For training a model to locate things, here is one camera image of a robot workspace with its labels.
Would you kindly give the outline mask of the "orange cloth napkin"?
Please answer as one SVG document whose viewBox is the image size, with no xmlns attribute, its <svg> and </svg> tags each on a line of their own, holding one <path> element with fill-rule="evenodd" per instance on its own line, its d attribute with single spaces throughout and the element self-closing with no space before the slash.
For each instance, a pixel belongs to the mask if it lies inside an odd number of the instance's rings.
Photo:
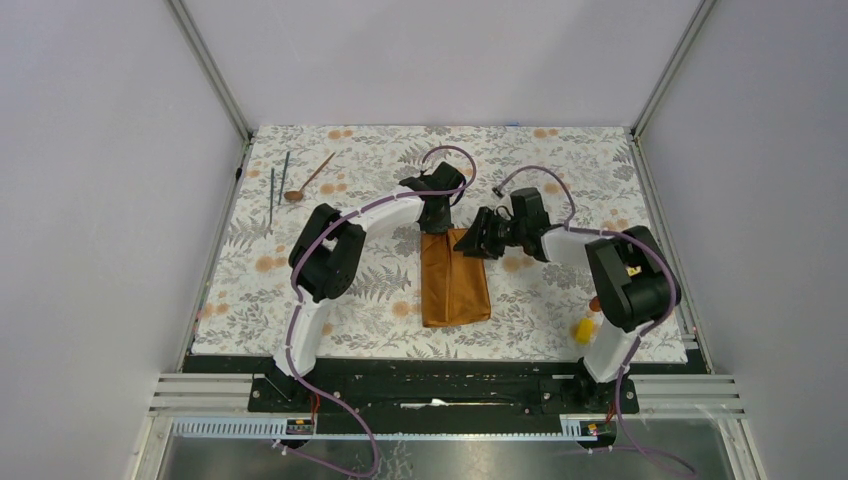
<svg viewBox="0 0 848 480">
<path fill-rule="evenodd" d="M 491 318 L 484 262 L 453 251 L 466 229 L 441 235 L 422 233 L 421 316 L 426 328 L 447 328 Z"/>
</svg>

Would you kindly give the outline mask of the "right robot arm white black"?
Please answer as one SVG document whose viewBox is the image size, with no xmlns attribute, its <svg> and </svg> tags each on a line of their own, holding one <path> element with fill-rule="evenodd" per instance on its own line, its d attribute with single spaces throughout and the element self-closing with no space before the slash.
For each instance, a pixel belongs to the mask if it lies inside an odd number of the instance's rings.
<svg viewBox="0 0 848 480">
<path fill-rule="evenodd" d="M 454 249 L 498 259 L 517 247 L 540 262 L 589 270 L 605 321 L 578 363 L 573 396 L 597 412 L 612 400 L 612 383 L 627 373 L 641 337 L 679 304 L 678 281 L 645 226 L 614 232 L 556 225 L 535 188 L 515 190 L 509 201 L 505 214 L 479 208 Z"/>
</svg>

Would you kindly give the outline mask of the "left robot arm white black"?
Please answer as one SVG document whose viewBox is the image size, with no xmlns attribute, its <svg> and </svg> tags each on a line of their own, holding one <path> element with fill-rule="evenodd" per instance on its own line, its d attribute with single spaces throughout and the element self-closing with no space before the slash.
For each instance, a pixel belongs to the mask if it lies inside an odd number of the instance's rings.
<svg viewBox="0 0 848 480">
<path fill-rule="evenodd" d="M 440 163 L 434 172 L 408 177 L 386 196 L 347 212 L 326 203 L 312 211 L 289 255 L 296 294 L 292 319 L 274 361 L 284 373 L 272 386 L 272 398 L 288 411 L 309 401 L 302 377 L 315 366 L 320 330 L 330 303 L 352 285 L 365 243 L 408 224 L 426 234 L 453 227 L 452 197 L 467 180 L 455 167 Z"/>
</svg>

